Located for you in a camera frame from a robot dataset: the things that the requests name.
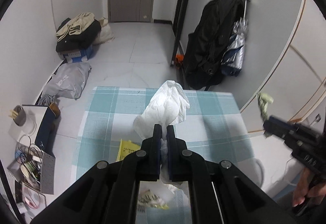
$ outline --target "orange object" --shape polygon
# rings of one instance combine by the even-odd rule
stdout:
[[[184,56],[182,54],[177,54],[175,56],[174,64],[177,68],[180,68],[183,62]]]
[[[51,103],[49,107],[55,114],[55,118],[58,118],[60,116],[61,112],[60,112],[59,107],[56,105],[56,103]]]

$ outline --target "baseboard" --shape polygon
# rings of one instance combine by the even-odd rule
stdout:
[[[169,25],[172,25],[172,21],[170,21],[170,20],[154,19],[154,23],[159,23],[159,24],[169,24]]]

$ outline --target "silver umbrella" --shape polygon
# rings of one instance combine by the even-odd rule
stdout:
[[[233,34],[223,55],[221,72],[224,75],[238,76],[242,70],[248,25],[248,20],[246,19],[248,1],[245,0],[243,18],[234,23]]]

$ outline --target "label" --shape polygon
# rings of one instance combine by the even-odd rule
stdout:
[[[69,58],[76,58],[76,57],[80,57],[80,56],[81,56],[80,51],[71,52],[66,55],[66,57],[69,57]]]
[[[64,82],[64,80],[68,79],[69,76],[65,75],[58,83],[57,83],[57,86],[61,86],[62,83]]]

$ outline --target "hand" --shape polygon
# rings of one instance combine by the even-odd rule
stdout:
[[[308,177],[311,171],[308,168],[304,168],[301,172],[299,183],[293,192],[292,206],[296,207],[304,202],[304,197],[312,197],[313,203],[319,205],[326,195],[326,183],[321,183],[309,190]]]

